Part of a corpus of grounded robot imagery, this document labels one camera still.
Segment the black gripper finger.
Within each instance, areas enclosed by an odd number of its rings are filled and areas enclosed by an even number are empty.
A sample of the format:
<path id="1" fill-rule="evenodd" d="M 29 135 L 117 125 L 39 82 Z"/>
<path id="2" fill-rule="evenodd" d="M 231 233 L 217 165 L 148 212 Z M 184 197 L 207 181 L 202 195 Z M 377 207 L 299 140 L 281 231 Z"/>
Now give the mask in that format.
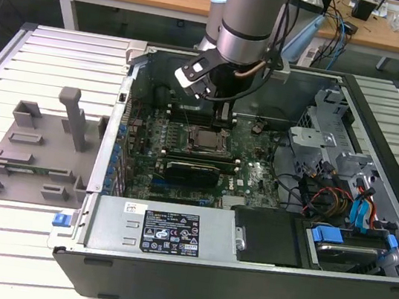
<path id="1" fill-rule="evenodd" d="M 217 103 L 215 106 L 215 115 L 213 121 L 213 129 L 232 129 L 233 127 L 233 110 L 230 103 Z"/>

